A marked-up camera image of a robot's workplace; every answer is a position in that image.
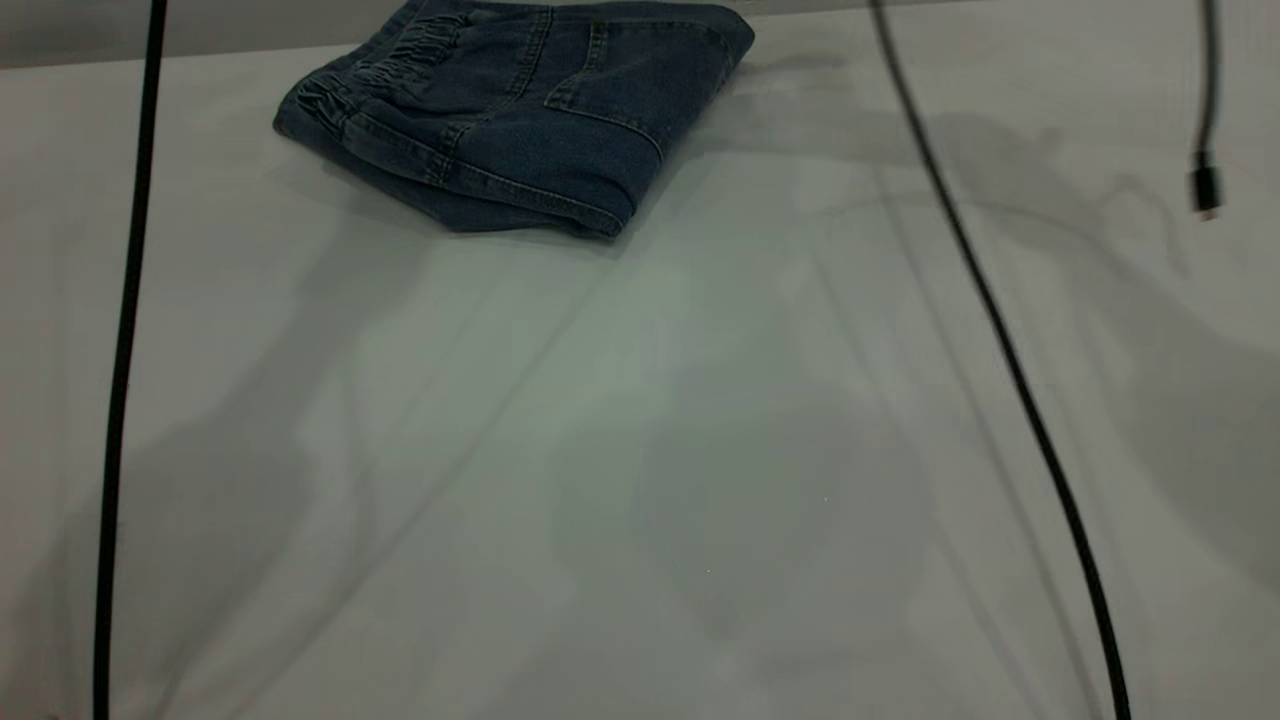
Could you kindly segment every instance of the white surface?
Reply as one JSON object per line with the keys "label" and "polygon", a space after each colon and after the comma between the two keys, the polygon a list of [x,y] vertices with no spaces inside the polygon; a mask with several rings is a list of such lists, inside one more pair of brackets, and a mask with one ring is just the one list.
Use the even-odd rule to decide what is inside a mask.
{"label": "white surface", "polygon": [[[1280,666],[1280,59],[1228,12],[896,14],[1138,717]],[[119,717],[1110,715],[1083,583],[860,12],[755,22],[617,247],[454,237],[275,137],[337,49],[165,65]],[[0,74],[0,715],[87,717],[138,64]]]}

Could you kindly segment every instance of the black cord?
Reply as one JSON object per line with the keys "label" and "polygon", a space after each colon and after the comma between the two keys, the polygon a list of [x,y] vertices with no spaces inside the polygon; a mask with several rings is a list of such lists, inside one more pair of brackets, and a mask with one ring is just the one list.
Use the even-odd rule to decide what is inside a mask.
{"label": "black cord", "polygon": [[899,101],[902,105],[902,113],[906,115],[908,124],[911,127],[911,135],[915,140],[916,150],[920,154],[920,161],[924,164],[924,169],[929,174],[929,182],[933,184],[933,191],[937,193],[938,202],[942,205],[942,210],[946,214],[947,224],[951,225],[951,233],[955,236],[956,245],[960,246],[960,254],[964,256],[965,265],[969,268],[969,275],[973,278],[973,283],[978,288],[978,295],[982,297],[982,305],[987,310],[987,318],[991,320],[991,327],[996,333],[996,340],[1000,342],[1000,351],[1005,357],[1005,366],[1009,369],[1009,374],[1014,380],[1014,387],[1018,389],[1018,397],[1021,400],[1027,421],[1030,424],[1032,432],[1036,434],[1036,442],[1039,445],[1041,455],[1044,457],[1044,465],[1048,468],[1048,474],[1053,479],[1053,489],[1057,491],[1057,500],[1062,505],[1062,514],[1066,516],[1066,524],[1071,529],[1071,541],[1075,543],[1075,553],[1079,556],[1080,568],[1084,571],[1084,582],[1085,585],[1088,585],[1089,601],[1093,603],[1093,618],[1097,620],[1098,637],[1102,641],[1102,652],[1107,661],[1107,676],[1111,679],[1111,700],[1115,703],[1115,720],[1130,720],[1129,689],[1124,679],[1124,666],[1120,662],[1120,646],[1116,643],[1115,629],[1111,625],[1111,611],[1107,607],[1107,597],[1102,589],[1102,578],[1098,575],[1098,565],[1093,560],[1093,551],[1089,548],[1089,537],[1084,532],[1084,521],[1080,519],[1080,509],[1075,503],[1075,496],[1066,480],[1066,471],[1062,469],[1062,462],[1057,457],[1057,450],[1053,447],[1053,439],[1050,437],[1048,428],[1044,425],[1044,419],[1042,418],[1039,406],[1036,402],[1036,396],[1032,395],[1030,384],[1027,382],[1027,373],[1023,370],[1023,364],[1018,359],[1018,350],[1014,347],[1014,340],[1009,333],[1009,328],[1006,327],[1005,319],[1000,311],[1000,306],[996,302],[995,293],[992,293],[986,273],[978,263],[977,254],[974,254],[973,243],[969,241],[969,233],[965,229],[964,220],[960,218],[960,211],[956,209],[956,202],[951,196],[951,188],[942,177],[942,169],[938,167],[938,161],[934,158],[933,147],[929,143],[928,133],[924,129],[924,122],[920,119],[920,113],[916,109],[911,88],[908,86],[906,76],[902,72],[902,65],[897,56],[897,47],[893,42],[893,33],[888,26],[888,15],[884,12],[884,3],[883,0],[870,0],[870,8],[872,15],[876,19],[876,35],[879,38],[881,53],[884,55],[884,65],[888,68],[890,76],[893,79]]}
{"label": "black cord", "polygon": [[1216,217],[1222,206],[1222,188],[1213,167],[1213,128],[1217,123],[1217,105],[1221,96],[1219,76],[1222,51],[1219,47],[1217,0],[1201,0],[1201,29],[1203,32],[1203,83],[1201,94],[1199,129],[1192,154],[1192,201],[1206,220]]}
{"label": "black cord", "polygon": [[111,401],[106,415],[106,461],[102,471],[102,518],[97,538],[97,597],[93,609],[93,719],[111,714],[111,605],[115,591],[115,530],[120,510],[120,456],[124,446],[124,407],[129,393],[133,360],[133,329],[138,319],[138,290],[142,283],[142,249],[147,234],[147,204],[151,199],[151,154],[156,135],[156,101],[160,96],[160,58],[164,51],[166,0],[151,0],[147,54],[142,69],[142,111],[138,118],[138,156],[133,170],[133,215],[124,260],[124,291],[120,324],[115,336],[115,368]]}

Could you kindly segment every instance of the folded jeans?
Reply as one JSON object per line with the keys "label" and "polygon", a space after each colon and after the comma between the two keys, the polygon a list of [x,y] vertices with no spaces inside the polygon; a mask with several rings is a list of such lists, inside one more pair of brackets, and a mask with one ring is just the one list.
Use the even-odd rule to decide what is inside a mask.
{"label": "folded jeans", "polygon": [[453,231],[614,237],[754,37],[716,5],[410,0],[274,124]]}

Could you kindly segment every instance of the denim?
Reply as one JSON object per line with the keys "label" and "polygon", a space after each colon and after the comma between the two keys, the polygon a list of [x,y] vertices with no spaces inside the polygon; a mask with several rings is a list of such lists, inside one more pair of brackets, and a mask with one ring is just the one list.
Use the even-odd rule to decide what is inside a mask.
{"label": "denim", "polygon": [[453,231],[614,237],[754,38],[716,5],[410,0],[274,126]]}

